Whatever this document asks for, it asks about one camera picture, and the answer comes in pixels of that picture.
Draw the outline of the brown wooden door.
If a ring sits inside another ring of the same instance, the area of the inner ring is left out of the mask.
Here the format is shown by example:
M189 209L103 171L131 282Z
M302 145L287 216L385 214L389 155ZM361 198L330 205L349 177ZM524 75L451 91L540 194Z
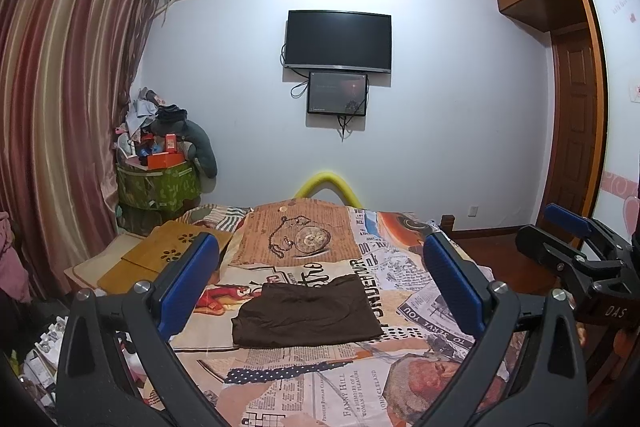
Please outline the brown wooden door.
M554 119L550 166L542 207L582 213L596 144L597 83L589 29L551 36Z

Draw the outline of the dark brown t-shirt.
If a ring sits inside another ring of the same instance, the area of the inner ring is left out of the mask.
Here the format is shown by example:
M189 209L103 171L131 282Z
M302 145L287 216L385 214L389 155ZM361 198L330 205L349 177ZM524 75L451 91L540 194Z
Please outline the dark brown t-shirt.
M318 347L380 337L382 327L356 275L318 287L269 283L232 320L242 348Z

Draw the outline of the newspaper print bed sheet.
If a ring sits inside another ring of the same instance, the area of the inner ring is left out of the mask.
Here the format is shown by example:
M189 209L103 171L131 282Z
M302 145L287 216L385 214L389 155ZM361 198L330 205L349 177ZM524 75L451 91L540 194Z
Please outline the newspaper print bed sheet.
M314 199L183 220L230 241L169 343L233 426L409 426L473 346L421 257L433 222Z

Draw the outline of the wooden bed post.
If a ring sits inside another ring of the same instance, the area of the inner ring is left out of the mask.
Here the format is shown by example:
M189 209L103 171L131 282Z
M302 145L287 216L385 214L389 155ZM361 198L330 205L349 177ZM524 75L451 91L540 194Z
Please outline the wooden bed post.
M453 239L455 223L456 223L456 217L454 217L454 215L442 215L442 217L440 217L439 228L448 237L450 237L450 239Z

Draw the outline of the large black wall television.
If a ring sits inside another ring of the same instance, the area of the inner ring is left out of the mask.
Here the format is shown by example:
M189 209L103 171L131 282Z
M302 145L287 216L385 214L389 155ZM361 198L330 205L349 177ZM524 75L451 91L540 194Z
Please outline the large black wall television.
M288 12L283 65L300 69L392 71L392 17L386 14Z

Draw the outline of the orange box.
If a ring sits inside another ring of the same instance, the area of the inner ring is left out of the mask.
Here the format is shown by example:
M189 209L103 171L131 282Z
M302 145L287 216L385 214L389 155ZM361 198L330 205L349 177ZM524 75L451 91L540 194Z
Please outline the orange box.
M152 154L146 158L146 167L150 170L167 169L182 164L183 153L180 152L160 152Z

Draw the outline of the small black wall monitor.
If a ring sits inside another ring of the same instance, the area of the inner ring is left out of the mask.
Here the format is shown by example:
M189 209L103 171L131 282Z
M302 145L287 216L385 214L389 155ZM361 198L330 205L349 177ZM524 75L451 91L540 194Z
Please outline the small black wall monitor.
M307 113L363 117L367 113L368 76L354 72L311 72Z

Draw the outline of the pink cloth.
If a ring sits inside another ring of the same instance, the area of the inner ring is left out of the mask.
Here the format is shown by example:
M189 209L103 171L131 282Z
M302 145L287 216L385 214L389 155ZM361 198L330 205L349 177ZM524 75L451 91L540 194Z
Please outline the pink cloth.
M13 245L13 232L9 213L0 212L0 287L9 297L19 303L30 303L29 274L23 267Z

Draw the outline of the pile of papers and clutter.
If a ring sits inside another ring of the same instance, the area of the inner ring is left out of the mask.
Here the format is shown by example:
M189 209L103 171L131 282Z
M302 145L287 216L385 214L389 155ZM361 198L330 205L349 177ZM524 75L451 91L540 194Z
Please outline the pile of papers and clutter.
M124 121L114 129L114 151L119 158L128 159L137 155L136 147L142 144L144 130L156 119L164 100L153 90L143 87L133 98Z

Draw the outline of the yellow foam arch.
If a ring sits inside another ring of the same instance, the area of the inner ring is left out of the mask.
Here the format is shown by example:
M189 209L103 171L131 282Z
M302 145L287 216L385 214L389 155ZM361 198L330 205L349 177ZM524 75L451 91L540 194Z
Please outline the yellow foam arch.
M296 191L295 198L311 198L321 190L331 190L345 206L362 208L362 202L350 185L338 174L332 171L320 171Z

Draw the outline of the green patterned storage bag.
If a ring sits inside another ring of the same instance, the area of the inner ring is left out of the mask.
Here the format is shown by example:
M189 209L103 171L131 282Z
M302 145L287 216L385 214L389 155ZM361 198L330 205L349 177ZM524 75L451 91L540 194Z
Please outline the green patterned storage bag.
M119 202L142 210L175 212L201 194L198 170L190 163L157 170L118 166Z

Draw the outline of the small red box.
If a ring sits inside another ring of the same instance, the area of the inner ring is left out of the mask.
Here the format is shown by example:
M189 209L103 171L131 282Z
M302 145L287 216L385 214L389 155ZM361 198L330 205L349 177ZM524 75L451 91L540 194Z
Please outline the small red box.
M175 133L165 135L165 150L169 154L175 154L178 150L177 137Z

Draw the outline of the striped red beige curtain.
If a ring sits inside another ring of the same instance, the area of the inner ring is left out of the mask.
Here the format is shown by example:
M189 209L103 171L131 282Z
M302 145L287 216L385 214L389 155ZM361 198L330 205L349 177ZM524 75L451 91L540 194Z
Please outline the striped red beige curtain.
M115 237L115 131L159 3L1 0L1 207L44 295Z

